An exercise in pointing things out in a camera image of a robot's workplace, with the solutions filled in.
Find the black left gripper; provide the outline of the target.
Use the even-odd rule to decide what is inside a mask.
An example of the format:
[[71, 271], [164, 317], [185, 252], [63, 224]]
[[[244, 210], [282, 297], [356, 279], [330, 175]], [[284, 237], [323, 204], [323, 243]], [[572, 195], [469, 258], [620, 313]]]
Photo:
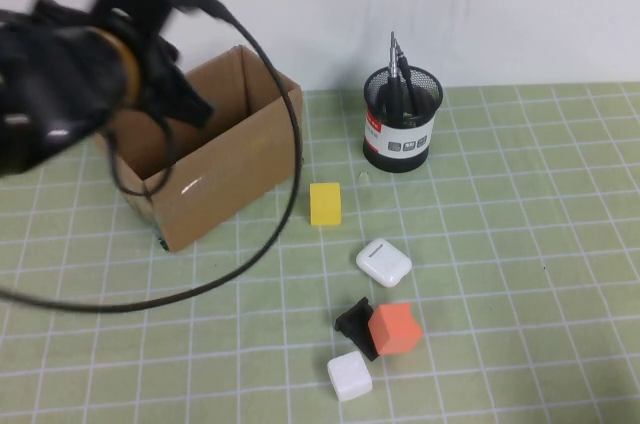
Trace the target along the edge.
[[121, 59], [125, 107], [141, 109], [158, 125], [175, 119], [202, 129], [214, 108], [175, 66], [179, 52], [161, 36], [170, 14], [170, 9], [161, 9], [135, 15], [115, 7], [100, 23], [99, 35]]

